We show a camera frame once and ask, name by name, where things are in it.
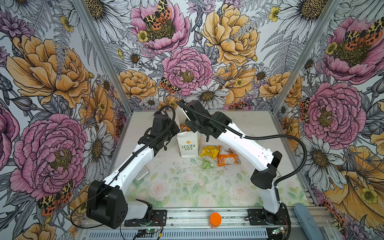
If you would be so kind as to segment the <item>orange white snack packet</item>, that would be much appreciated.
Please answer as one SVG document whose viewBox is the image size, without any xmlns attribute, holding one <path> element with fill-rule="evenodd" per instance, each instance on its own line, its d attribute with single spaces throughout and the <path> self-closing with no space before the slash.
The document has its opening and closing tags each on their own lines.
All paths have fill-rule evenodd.
<svg viewBox="0 0 384 240">
<path fill-rule="evenodd" d="M 219 153 L 218 153 L 217 159 L 218 159 L 219 167 L 241 164 L 239 156 L 236 154 L 235 151 L 231 149 L 228 149 L 226 151 L 222 146 L 219 147 Z"/>
</svg>

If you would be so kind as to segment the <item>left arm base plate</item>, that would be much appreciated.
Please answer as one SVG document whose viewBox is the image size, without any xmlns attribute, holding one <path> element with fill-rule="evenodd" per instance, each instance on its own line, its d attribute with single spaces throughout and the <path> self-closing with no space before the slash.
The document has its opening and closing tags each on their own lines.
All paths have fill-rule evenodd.
<svg viewBox="0 0 384 240">
<path fill-rule="evenodd" d="M 167 210 L 152 210 L 148 217 L 143 219 L 126 220 L 125 227 L 165 227 L 167 222 Z"/>
</svg>

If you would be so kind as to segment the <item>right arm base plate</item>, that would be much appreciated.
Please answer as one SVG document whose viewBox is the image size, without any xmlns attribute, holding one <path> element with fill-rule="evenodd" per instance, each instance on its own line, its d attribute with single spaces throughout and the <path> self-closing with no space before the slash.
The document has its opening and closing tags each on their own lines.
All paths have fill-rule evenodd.
<svg viewBox="0 0 384 240">
<path fill-rule="evenodd" d="M 245 217 L 245 221 L 248 221 L 251 226 L 261 225 L 276 225 L 287 226 L 290 223 L 289 214 L 283 206 L 280 207 L 276 214 L 262 209 L 248 209 L 248 215 Z"/>
</svg>

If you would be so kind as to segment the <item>yellow snack packet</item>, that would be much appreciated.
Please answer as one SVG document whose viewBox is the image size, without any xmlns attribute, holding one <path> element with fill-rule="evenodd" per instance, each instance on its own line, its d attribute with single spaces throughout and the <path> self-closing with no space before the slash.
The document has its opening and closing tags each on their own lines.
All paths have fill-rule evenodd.
<svg viewBox="0 0 384 240">
<path fill-rule="evenodd" d="M 220 149 L 221 146 L 204 146 L 200 153 L 200 157 L 210 157 L 215 160 L 219 155 Z"/>
</svg>

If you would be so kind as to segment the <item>white paper bag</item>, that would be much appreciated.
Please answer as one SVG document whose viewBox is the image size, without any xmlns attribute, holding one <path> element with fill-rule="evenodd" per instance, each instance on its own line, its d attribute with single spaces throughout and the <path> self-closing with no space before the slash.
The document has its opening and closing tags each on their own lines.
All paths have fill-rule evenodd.
<svg viewBox="0 0 384 240">
<path fill-rule="evenodd" d="M 187 116 L 185 112 L 181 109 L 181 107 L 176 108 L 176 114 L 178 117 L 178 123 L 185 124 Z M 200 133 L 199 132 L 179 132 L 177 134 L 177 141 L 179 145 L 179 152 L 181 157 L 187 158 L 195 158 L 199 156 L 199 148 L 200 148 Z"/>
</svg>

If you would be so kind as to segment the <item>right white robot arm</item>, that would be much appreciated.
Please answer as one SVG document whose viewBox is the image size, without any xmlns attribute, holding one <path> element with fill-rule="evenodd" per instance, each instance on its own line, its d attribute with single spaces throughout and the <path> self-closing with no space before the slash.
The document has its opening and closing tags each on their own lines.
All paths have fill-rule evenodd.
<svg viewBox="0 0 384 240">
<path fill-rule="evenodd" d="M 186 125 L 190 130 L 205 135 L 207 139 L 213 137 L 229 145 L 254 166 L 251 182 L 259 189 L 263 200 L 263 210 L 257 214 L 257 218 L 270 225 L 276 224 L 280 219 L 278 213 L 281 202 L 275 180 L 282 154 L 272 152 L 246 136 L 224 113 L 215 112 L 210 115 L 199 101 L 188 104 L 181 101 L 177 104 L 187 116 Z"/>
</svg>

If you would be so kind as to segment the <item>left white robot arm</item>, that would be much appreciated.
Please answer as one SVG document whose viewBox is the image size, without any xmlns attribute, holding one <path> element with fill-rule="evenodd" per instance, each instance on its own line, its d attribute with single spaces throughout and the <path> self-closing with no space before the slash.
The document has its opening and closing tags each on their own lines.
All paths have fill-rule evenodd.
<svg viewBox="0 0 384 240">
<path fill-rule="evenodd" d="M 128 202 L 125 192 L 140 170 L 180 132 L 175 117 L 157 111 L 153 125 L 138 140 L 131 155 L 102 181 L 88 189 L 86 216 L 112 229 L 126 221 L 147 224 L 153 217 L 153 205 L 144 200 Z"/>
</svg>

